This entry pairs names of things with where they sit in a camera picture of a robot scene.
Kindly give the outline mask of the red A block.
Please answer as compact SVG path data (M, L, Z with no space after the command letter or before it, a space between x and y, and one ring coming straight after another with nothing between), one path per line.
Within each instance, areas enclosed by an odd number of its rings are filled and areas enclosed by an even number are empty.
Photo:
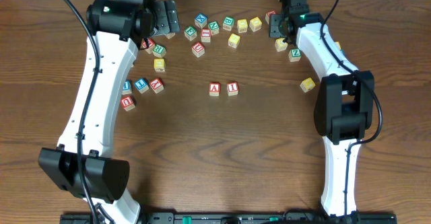
M209 95L218 97L220 95L220 84L210 83L209 84Z

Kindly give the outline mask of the red I block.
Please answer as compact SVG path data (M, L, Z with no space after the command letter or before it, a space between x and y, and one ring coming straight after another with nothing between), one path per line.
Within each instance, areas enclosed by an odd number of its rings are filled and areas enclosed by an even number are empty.
M227 92L229 96L235 96L239 92L239 87L237 82L230 82L226 84Z

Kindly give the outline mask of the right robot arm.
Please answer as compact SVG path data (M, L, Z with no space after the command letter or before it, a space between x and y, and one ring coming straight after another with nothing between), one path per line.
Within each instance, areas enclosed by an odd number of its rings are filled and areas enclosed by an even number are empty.
M310 12L306 0L280 0L269 19L269 36L292 43L310 61L320 86L314 125L325 146L321 207L332 221L354 223L356 160L372 122L374 77L351 64L332 39L327 20Z

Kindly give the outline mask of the red K block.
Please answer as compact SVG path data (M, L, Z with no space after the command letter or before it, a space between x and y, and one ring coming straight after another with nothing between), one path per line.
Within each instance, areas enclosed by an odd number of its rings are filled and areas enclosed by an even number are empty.
M273 11L269 11L269 12L267 12L266 14L265 14L265 21L269 24L269 22L270 22L270 17L271 17L271 15L274 15L274 14L276 14L276 11L275 10L273 10Z

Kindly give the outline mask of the yellow block under 2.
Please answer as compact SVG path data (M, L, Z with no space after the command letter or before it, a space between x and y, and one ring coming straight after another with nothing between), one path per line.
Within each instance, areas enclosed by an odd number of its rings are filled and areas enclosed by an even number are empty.
M285 51L288 47L288 43L284 38L278 38L275 41L275 49L277 52Z

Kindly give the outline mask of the blue X block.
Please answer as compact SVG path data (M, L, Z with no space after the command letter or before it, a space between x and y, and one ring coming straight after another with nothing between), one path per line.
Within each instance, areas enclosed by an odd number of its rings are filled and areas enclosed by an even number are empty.
M195 25L203 29L207 25L207 16L202 13L199 13L195 17Z

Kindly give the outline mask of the yellow block top right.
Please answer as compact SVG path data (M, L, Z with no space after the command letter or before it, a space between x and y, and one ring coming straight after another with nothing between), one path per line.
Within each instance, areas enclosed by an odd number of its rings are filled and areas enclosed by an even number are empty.
M250 20L249 27L253 32L256 32L261 29L262 21L260 20L259 17L254 17L253 19Z

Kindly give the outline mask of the red H block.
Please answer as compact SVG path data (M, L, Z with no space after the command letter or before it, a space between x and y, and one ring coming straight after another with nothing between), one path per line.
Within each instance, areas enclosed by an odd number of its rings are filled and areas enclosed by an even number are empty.
M210 43L211 42L211 30L207 28L203 28L201 30L201 41Z

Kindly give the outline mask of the red C block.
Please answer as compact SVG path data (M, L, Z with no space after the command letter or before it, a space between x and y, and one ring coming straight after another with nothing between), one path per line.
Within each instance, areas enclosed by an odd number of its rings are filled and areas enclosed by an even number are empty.
M194 45L192 45L191 51L197 58L199 58L205 54L205 47L201 42L196 42Z

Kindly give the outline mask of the yellow block left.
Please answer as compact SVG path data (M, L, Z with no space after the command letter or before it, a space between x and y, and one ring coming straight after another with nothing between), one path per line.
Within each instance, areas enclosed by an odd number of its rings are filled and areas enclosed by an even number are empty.
M166 62L164 59L154 59L154 69L156 72L166 71Z

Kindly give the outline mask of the green B block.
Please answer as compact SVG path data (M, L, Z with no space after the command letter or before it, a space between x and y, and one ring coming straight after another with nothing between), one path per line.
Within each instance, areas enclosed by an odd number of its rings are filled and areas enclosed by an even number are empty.
M227 31L231 31L234 26L234 18L230 16L226 16L223 20L223 29Z

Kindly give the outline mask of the yellow block far right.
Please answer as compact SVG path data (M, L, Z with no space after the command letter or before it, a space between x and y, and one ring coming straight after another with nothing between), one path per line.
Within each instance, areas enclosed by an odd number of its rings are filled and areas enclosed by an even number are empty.
M339 50L341 50L341 45L340 45L340 43L337 41L337 42L335 42L336 43L336 45L337 45L337 47L338 47L338 49Z

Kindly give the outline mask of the yellow block lone right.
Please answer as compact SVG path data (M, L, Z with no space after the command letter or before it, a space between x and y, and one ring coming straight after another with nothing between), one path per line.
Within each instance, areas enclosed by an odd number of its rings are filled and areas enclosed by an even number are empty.
M307 93L310 90L314 89L315 86L316 84L311 77L304 79L300 84L300 88L304 93Z

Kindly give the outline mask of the red U block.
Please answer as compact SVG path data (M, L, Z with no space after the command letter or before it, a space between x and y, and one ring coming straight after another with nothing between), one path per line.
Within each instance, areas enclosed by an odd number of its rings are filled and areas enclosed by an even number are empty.
M133 96L125 96L121 98L120 103L125 111L130 111L135 108L135 100Z

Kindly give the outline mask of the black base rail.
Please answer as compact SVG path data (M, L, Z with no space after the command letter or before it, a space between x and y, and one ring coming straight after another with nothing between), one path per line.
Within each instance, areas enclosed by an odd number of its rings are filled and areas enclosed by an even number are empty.
M394 214L356 213L347 218L348 223L397 224ZM258 223L343 223L343 217L326 217L321 213L290 211L277 214L174 214L150 213L138 218L142 224L258 224Z

